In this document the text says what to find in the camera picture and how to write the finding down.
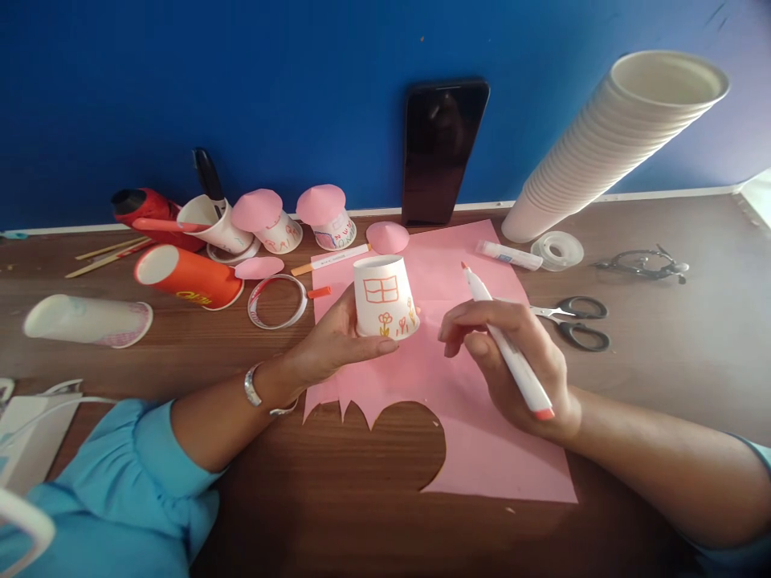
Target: orange paper cup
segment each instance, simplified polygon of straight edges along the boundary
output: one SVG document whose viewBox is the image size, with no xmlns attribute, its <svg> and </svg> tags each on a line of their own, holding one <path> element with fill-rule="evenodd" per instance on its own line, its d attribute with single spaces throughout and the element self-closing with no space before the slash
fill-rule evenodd
<svg viewBox="0 0 771 578">
<path fill-rule="evenodd" d="M 235 303 L 244 283 L 231 267 L 174 245 L 160 245 L 145 252 L 134 267 L 134 278 L 141 285 L 155 287 L 209 311 Z"/>
</svg>

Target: white marker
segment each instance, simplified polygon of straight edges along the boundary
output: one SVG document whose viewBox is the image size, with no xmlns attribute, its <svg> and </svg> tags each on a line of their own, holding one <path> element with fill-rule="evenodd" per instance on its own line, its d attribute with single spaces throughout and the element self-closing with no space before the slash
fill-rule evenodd
<svg viewBox="0 0 771 578">
<path fill-rule="evenodd" d="M 337 263 L 338 261 L 343 261 L 347 258 L 356 257 L 357 255 L 368 253 L 372 250 L 372 247 L 369 246 L 368 243 L 364 245 L 359 245 L 358 247 L 352 247 L 350 249 L 345 249 L 342 251 L 338 251 L 337 253 L 332 253 L 328 257 L 324 257 L 323 259 L 318 259 L 316 261 L 311 261 L 307 265 L 303 265 L 301 267 L 295 267 L 292 269 L 292 274 L 297 277 L 298 275 L 304 275 L 305 273 L 310 273 L 311 271 L 314 271 L 316 269 L 320 269 L 321 267 L 326 267 L 327 265 L 332 265 L 333 263 Z"/>
<path fill-rule="evenodd" d="M 463 270 L 466 271 L 466 281 L 471 289 L 471 297 L 474 301 L 492 301 L 490 291 L 484 286 L 482 279 L 477 277 L 466 263 L 461 262 L 461 264 L 463 265 Z M 509 371 L 512 372 L 514 381 L 519 386 L 522 397 L 524 397 L 524 401 L 528 404 L 530 411 L 535 413 L 537 419 L 552 419 L 554 417 L 552 402 L 549 400 L 549 396 L 546 395 L 544 386 L 538 381 L 538 377 L 536 377 L 524 355 L 520 353 L 520 350 L 516 348 L 500 329 L 493 325 L 488 325 L 487 329 L 492 339 L 496 342 L 498 349 L 500 349 L 500 354 L 504 357 Z"/>
</svg>

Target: tape roll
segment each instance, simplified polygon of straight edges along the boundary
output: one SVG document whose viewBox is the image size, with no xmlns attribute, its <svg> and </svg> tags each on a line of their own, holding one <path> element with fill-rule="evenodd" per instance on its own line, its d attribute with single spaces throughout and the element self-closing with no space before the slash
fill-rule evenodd
<svg viewBox="0 0 771 578">
<path fill-rule="evenodd" d="M 209 255 L 209 258 L 216 263 L 235 267 L 239 263 L 246 261 L 248 258 L 252 258 L 257 255 L 259 247 L 259 239 L 255 237 L 255 240 L 252 241 L 251 245 L 247 247 L 245 251 L 237 255 L 230 254 L 226 250 L 220 249 L 214 245 L 206 245 L 206 254 Z"/>
<path fill-rule="evenodd" d="M 269 283 L 273 283 L 278 279 L 286 279 L 287 281 L 292 281 L 300 289 L 300 305 L 297 306 L 297 311 L 294 312 L 292 317 L 284 321 L 282 324 L 266 325 L 259 318 L 259 315 L 257 315 L 257 301 L 259 300 L 259 295 L 260 293 L 263 292 L 263 289 Z M 268 277 L 267 279 L 263 279 L 262 281 L 257 283 L 257 287 L 255 287 L 255 289 L 251 292 L 251 295 L 249 295 L 247 312 L 249 314 L 249 319 L 251 319 L 251 322 L 254 325 L 259 327 L 260 329 L 267 329 L 268 331 L 274 331 L 276 329 L 284 329 L 287 327 L 291 327 L 292 325 L 297 323 L 300 320 L 300 317 L 303 316 L 303 313 L 305 313 L 305 308 L 307 306 L 308 306 L 308 293 L 305 291 L 305 285 L 303 285 L 299 280 L 297 280 L 297 278 L 292 277 L 291 275 L 273 275 L 272 277 Z"/>
<path fill-rule="evenodd" d="M 544 259 L 541 267 L 547 271 L 564 271 L 584 258 L 584 247 L 578 239 L 562 231 L 544 234 L 532 244 L 530 252 Z"/>
</svg>

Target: finger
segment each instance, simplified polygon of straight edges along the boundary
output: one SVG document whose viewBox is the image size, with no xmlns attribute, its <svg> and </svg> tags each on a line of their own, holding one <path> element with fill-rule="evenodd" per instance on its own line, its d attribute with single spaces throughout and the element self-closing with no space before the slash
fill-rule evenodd
<svg viewBox="0 0 771 578">
<path fill-rule="evenodd" d="M 456 310 L 447 313 L 454 314 L 449 319 L 450 326 L 494 325 L 503 329 L 531 363 L 543 359 L 553 347 L 544 326 L 523 303 L 475 301 L 463 303 Z"/>
<path fill-rule="evenodd" d="M 482 371 L 490 398 L 503 412 L 525 406 L 524 398 L 504 361 L 496 342 L 487 333 L 471 333 L 464 340 L 466 349 Z"/>
<path fill-rule="evenodd" d="M 337 326 L 348 323 L 356 315 L 356 295 L 353 292 L 353 283 L 345 288 L 337 301 L 324 313 L 324 317 L 316 324 L 324 326 Z"/>
<path fill-rule="evenodd" d="M 442 326 L 439 328 L 439 341 L 447 341 L 447 337 L 449 336 L 448 332 L 453 325 L 453 320 L 468 310 L 469 303 L 474 302 L 467 301 L 466 303 L 461 303 L 460 305 L 456 305 L 450 311 L 444 314 L 444 317 L 442 318 Z"/>
<path fill-rule="evenodd" d="M 399 349 L 399 343 L 388 337 L 354 337 L 341 351 L 340 365 L 358 363 L 388 355 Z"/>
<path fill-rule="evenodd" d="M 353 291 L 353 283 L 345 288 L 345 291 L 337 298 L 337 301 L 332 307 L 343 308 L 345 310 L 356 309 L 356 293 Z"/>
<path fill-rule="evenodd" d="M 461 345 L 463 345 L 463 339 L 469 333 L 473 332 L 486 332 L 487 328 L 483 325 L 478 327 L 465 326 L 465 325 L 453 325 L 450 327 L 450 331 L 445 339 L 444 356 L 455 357 L 460 351 Z"/>
</svg>

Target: wooden table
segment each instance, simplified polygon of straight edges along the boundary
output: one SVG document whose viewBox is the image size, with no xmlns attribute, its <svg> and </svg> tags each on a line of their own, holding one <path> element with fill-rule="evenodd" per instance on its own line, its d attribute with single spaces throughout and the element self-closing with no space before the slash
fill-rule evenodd
<svg viewBox="0 0 771 578">
<path fill-rule="evenodd" d="M 503 214 L 458 214 L 454 224 L 493 217 L 500 226 Z M 374 220 L 357 219 L 360 239 Z M 599 203 L 558 228 L 581 240 L 584 262 L 561 273 L 517 273 L 534 304 L 551 306 L 568 295 L 605 302 L 610 317 L 596 326 L 613 338 L 609 352 L 580 352 L 546 322 L 565 351 L 570 381 L 771 445 L 771 243 L 735 198 Z M 19 393 L 83 377 L 91 394 L 170 399 L 290 348 L 312 326 L 308 311 L 293 328 L 260 331 L 244 305 L 253 283 L 236 305 L 217 313 L 141 287 L 132 279 L 136 257 L 63 278 L 78 268 L 76 255 L 132 235 L 0 245 L 0 376 L 17 379 Z M 686 285 L 588 267 L 657 242 L 691 265 Z M 306 234 L 285 262 L 294 267 L 318 252 Z M 310 286 L 309 275 L 304 281 Z M 266 294 L 266 315 L 278 318 L 294 298 L 274 287 Z M 56 292 L 143 300 L 152 304 L 155 321 L 125 350 L 25 338 L 27 311 Z M 107 409 L 78 410 L 51 477 Z M 305 425 L 301 410 L 278 421 L 218 483 L 221 510 L 193 575 L 653 576 L 683 554 L 660 516 L 572 454 L 578 505 L 419 494 L 443 462 L 435 419 L 406 403 L 388 408 L 371 433 L 353 404 L 345 423 L 337 404 L 316 408 Z"/>
</svg>

